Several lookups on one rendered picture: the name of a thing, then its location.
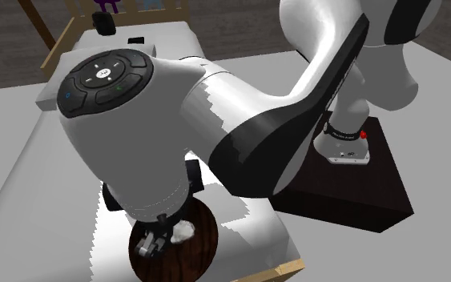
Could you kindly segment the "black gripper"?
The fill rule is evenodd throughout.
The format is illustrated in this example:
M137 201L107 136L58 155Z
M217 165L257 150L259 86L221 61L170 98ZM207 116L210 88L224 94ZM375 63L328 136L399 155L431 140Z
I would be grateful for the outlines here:
M171 216L160 214L155 222L140 222L139 226L148 233L143 236L135 246L135 254L144 258L151 258L156 252L165 251L171 245L173 227L187 214L188 202L185 201L182 207ZM155 234L159 234L158 244Z

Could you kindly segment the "white crumpled lump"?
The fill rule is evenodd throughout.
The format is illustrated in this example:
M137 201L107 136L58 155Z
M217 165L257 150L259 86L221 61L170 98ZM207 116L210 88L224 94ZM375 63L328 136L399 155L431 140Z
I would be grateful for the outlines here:
M171 236L172 244L181 244L185 240L191 239L195 235L195 226L187 220L180 220L174 227Z

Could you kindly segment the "dark brown wooden plate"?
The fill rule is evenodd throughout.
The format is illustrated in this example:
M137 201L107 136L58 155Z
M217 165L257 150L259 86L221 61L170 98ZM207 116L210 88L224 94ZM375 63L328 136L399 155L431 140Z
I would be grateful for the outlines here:
M131 267L142 282L196 282L206 272L219 239L215 217L206 204L193 198L184 219L194 225L193 237L181 244L168 244L162 254L151 258L135 252L136 244L147 237L143 225L135 223L128 251Z

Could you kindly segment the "dark robot stand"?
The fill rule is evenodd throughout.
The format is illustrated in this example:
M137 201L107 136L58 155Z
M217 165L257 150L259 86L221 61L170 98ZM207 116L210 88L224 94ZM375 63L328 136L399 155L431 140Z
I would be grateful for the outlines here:
M332 164L310 146L292 182L269 199L278 212L381 233L414 214L379 119L364 122L370 160Z

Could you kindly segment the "black rounded box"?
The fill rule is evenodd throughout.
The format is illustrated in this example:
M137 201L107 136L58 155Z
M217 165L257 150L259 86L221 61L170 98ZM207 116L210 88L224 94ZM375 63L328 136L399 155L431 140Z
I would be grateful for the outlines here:
M97 33L102 36L111 36L116 34L115 22L108 12L96 11L91 15L93 27Z

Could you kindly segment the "purple toy figure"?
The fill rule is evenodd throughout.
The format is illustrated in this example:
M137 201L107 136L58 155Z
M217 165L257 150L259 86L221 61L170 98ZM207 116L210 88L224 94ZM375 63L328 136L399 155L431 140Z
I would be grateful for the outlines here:
M107 12L107 5L110 5L113 12L117 14L119 12L117 8L117 3L121 0L93 0L96 4L100 6L102 12Z

